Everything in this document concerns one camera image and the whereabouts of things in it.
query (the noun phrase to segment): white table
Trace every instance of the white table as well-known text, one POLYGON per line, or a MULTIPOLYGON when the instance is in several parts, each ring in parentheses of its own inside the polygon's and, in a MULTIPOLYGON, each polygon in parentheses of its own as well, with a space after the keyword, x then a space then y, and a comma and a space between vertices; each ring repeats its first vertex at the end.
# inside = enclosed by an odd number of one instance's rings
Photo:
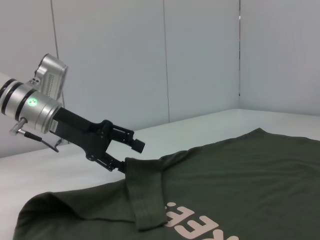
MULTIPOLYGON (((320 117, 287 113, 233 109, 173 122, 135 132, 145 142, 142 154, 129 146, 111 142, 108 153, 125 157, 158 159, 192 147, 239 137, 257 128, 269 133, 320 140, 320 117)), ((33 196, 90 188, 124 178, 85 158, 79 147, 70 144, 0 159, 0 240, 11 240, 18 214, 33 196)))

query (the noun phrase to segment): pink lettering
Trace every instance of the pink lettering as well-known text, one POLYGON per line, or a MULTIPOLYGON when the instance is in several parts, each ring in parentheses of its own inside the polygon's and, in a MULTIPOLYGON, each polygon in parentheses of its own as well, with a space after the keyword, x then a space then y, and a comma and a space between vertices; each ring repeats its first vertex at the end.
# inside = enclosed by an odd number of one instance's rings
POLYGON ((170 218, 172 218, 172 220, 170 220, 165 226, 167 227, 173 227, 174 225, 177 225, 178 223, 180 223, 181 221, 185 220, 187 217, 191 216, 192 214, 194 214, 195 212, 184 207, 184 206, 180 206, 177 208, 180 212, 182 212, 182 214, 177 214, 173 211, 168 211, 166 213, 166 215, 170 218))
POLYGON ((207 216, 201 216, 199 219, 205 223, 205 225, 200 225, 196 221, 190 220, 187 222, 187 224, 194 229, 194 231, 189 232, 188 230, 185 229, 185 227, 178 225, 175 226, 174 229, 183 237, 186 239, 194 239, 199 237, 202 234, 205 234, 206 232, 217 228, 219 225, 212 221, 210 218, 207 216))
MULTIPOLYGON (((206 238, 203 240, 224 240, 224 232, 220 229, 216 229, 213 231, 213 238, 206 238)), ((231 236, 226 240, 239 240, 237 236, 231 236)))
POLYGON ((174 202, 168 202, 168 203, 167 203, 167 206, 168 206, 168 207, 174 207, 175 205, 176 205, 176 204, 175 204, 174 202))

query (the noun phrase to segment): olive green t-shirt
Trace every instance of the olive green t-shirt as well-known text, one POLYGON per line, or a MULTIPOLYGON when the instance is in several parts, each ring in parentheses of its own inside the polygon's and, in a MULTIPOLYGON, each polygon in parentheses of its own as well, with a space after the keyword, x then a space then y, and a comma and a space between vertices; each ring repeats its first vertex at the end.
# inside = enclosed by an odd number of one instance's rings
POLYGON ((319 141, 257 129, 126 162, 125 180, 29 200, 14 239, 320 239, 319 141))

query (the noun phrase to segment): cable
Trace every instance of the cable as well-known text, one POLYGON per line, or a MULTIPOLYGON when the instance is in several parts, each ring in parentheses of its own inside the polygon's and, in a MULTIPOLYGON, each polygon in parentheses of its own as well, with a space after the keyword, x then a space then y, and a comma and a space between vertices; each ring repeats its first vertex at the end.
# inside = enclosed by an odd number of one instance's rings
POLYGON ((63 138, 60 138, 54 145, 54 148, 56 149, 63 141, 63 138))
POLYGON ((47 143, 47 142, 45 142, 45 141, 43 141, 43 140, 41 140, 41 143, 43 143, 44 145, 47 145, 49 148, 51 148, 53 151, 55 151, 55 152, 59 152, 59 150, 56 148, 56 147, 53 147, 53 146, 51 146, 49 143, 47 143))
POLYGON ((37 141, 37 142, 43 143, 44 145, 48 146, 49 148, 51 148, 53 151, 55 151, 55 152, 57 152, 57 153, 59 152, 59 150, 57 149, 57 146, 58 146, 59 144, 56 144, 56 145, 53 147, 53 146, 51 146, 49 143, 43 141, 43 140, 42 140, 42 137, 39 137, 39 136, 37 136, 37 135, 34 135, 33 133, 31 133, 31 132, 29 132, 29 131, 26 131, 26 132, 24 133, 24 136, 25 136, 26 138, 28 138, 28 139, 32 139, 32 140, 35 140, 35 141, 37 141))

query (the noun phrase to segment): metal connector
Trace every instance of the metal connector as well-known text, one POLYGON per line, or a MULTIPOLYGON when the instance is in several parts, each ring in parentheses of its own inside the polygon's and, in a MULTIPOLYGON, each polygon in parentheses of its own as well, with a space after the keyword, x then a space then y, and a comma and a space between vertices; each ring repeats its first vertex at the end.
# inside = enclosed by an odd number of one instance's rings
POLYGON ((26 131, 23 129, 19 129, 18 134, 21 134, 22 136, 24 136, 26 134, 26 131))
POLYGON ((9 131, 10 135, 12 136, 16 136, 19 133, 19 130, 22 129, 22 127, 27 123, 27 119, 25 119, 24 117, 21 118, 20 121, 18 121, 13 128, 11 128, 11 130, 9 131))

